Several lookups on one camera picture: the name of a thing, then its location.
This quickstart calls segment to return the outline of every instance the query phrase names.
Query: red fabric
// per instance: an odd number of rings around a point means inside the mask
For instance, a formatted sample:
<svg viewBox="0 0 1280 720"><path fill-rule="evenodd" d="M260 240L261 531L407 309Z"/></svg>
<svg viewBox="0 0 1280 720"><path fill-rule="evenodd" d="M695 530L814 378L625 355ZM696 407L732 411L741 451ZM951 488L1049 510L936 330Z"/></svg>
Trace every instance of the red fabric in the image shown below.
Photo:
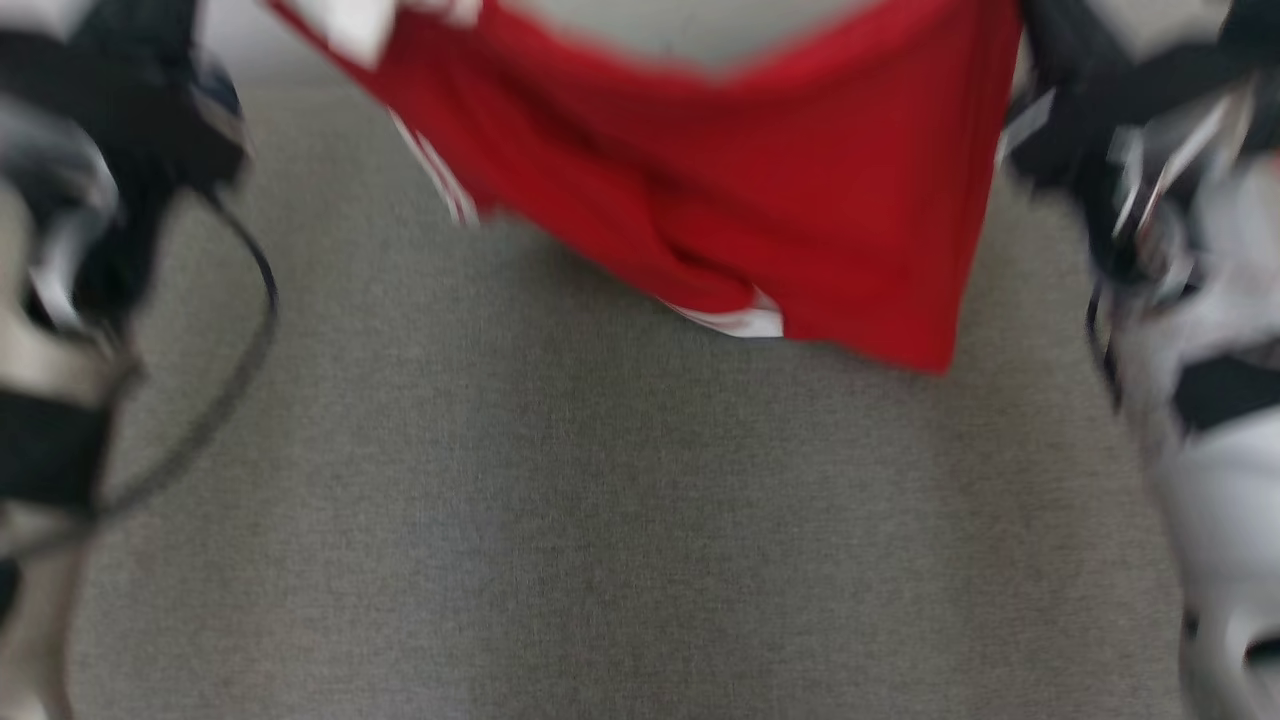
<svg viewBox="0 0 1280 720"><path fill-rule="evenodd" d="M787 337L951 361L1016 61L1016 0L884 0L717 82L557 37L497 3L402 10L381 65L333 56L497 199L703 313L760 288Z"/></svg>

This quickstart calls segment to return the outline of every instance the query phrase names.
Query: white stripe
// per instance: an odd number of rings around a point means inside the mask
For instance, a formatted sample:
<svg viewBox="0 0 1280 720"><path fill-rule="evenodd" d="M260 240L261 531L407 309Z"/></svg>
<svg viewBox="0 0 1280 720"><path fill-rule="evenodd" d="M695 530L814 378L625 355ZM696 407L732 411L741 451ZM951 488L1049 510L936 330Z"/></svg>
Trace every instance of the white stripe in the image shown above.
<svg viewBox="0 0 1280 720"><path fill-rule="evenodd" d="M422 146L417 142L416 133L408 129L404 120L402 120L396 113L392 113L392 120L396 123L396 129L398 129L401 136L404 138L404 143L408 145L410 152L417 158L419 164L422 165L426 174L431 177L431 182L435 183L435 191L440 193L440 200L444 200L444 204L448 205L449 215L453 218L453 222L456 224L461 224L462 218L458 211L458 199L453 195L452 188L448 186L444 177L440 176L440 172L435 169L435 165L433 165L422 152Z"/></svg>
<svg viewBox="0 0 1280 720"><path fill-rule="evenodd" d="M444 182L453 190L453 196L457 199L458 208L462 210L463 224L479 225L480 211L476 209L475 199L471 197L467 188L462 187L462 182L460 182L458 177L449 169L449 164L444 161L444 158L440 158L440 154L435 151L435 146L431 145L430 140L424 137L422 133L417 133L417 142L419 147L426 152L428 159L430 159L431 163L440 169L440 173L444 176Z"/></svg>

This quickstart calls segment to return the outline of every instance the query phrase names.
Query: black strap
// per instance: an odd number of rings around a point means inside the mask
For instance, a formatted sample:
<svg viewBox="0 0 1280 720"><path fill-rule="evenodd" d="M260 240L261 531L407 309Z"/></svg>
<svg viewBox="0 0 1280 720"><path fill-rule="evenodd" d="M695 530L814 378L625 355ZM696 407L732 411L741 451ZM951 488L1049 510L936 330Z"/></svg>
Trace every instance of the black strap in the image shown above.
<svg viewBox="0 0 1280 720"><path fill-rule="evenodd" d="M1244 141L1247 155L1280 150L1280 70L1267 72L1261 78L1258 99L1253 127Z"/></svg>
<svg viewBox="0 0 1280 720"><path fill-rule="evenodd" d="M1222 45L1280 60L1280 3L1235 0L1222 26Z"/></svg>
<svg viewBox="0 0 1280 720"><path fill-rule="evenodd" d="M99 58L188 76L200 0L93 0L68 41Z"/></svg>
<svg viewBox="0 0 1280 720"><path fill-rule="evenodd" d="M1014 165L1042 187L1070 181L1084 152L1101 150L1115 131L1144 126L1244 79L1265 63L1215 44L1174 47L1133 69L1060 87L1048 122L1011 152Z"/></svg>
<svg viewBox="0 0 1280 720"><path fill-rule="evenodd" d="M150 149L195 187L230 182L244 161L241 142L211 126L187 88L148 85L50 37L0 31L0 91L73 119L100 145Z"/></svg>
<svg viewBox="0 0 1280 720"><path fill-rule="evenodd" d="M1075 86L1133 68L1129 51L1091 0L1021 0L1021 6L1042 87Z"/></svg>
<svg viewBox="0 0 1280 720"><path fill-rule="evenodd" d="M0 625L9 619L9 612L18 603L20 588L22 566L14 560L0 562Z"/></svg>
<svg viewBox="0 0 1280 720"><path fill-rule="evenodd" d="M88 514L111 414L0 391L0 500Z"/></svg>
<svg viewBox="0 0 1280 720"><path fill-rule="evenodd" d="M1280 407L1280 369L1240 356L1197 363L1183 372L1174 405L1189 429L1212 430Z"/></svg>

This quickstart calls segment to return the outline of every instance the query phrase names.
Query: white trim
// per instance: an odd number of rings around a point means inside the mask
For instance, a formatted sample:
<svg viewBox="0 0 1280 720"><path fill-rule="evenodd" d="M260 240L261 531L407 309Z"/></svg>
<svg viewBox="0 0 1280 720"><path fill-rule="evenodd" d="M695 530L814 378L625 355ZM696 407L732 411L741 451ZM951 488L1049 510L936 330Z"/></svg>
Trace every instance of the white trim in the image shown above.
<svg viewBox="0 0 1280 720"><path fill-rule="evenodd" d="M730 337L748 340L783 337L782 310L772 297L759 290L755 291L755 302L751 307L736 313L699 313L669 302L664 305L704 328Z"/></svg>
<svg viewBox="0 0 1280 720"><path fill-rule="evenodd" d="M436 192L440 193L440 199L449 208L449 215L453 218L453 222L463 227L480 224L480 211L476 208L475 199L462 186L458 177L453 174L444 158L440 158L440 154L435 151L435 146L422 133L410 129L399 115L396 113L390 115L392 122L396 123L396 129L399 131L401 137L404 138L404 143L408 145L410 152L417 158L419 164L422 165L422 169L426 170L426 174L430 176L431 182L435 184Z"/></svg>

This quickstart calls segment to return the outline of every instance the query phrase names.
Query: red shorts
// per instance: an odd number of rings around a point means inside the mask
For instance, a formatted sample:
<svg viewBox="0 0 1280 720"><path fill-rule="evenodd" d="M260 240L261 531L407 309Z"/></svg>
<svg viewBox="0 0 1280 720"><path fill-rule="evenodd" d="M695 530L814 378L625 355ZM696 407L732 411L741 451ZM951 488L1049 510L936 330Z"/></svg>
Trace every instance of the red shorts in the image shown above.
<svg viewBox="0 0 1280 720"><path fill-rule="evenodd" d="M790 338L950 364L1016 0L886 0L723 82L493 0L467 28L402 9L366 69L279 1L394 113L460 220L515 210L708 324L776 306Z"/></svg>

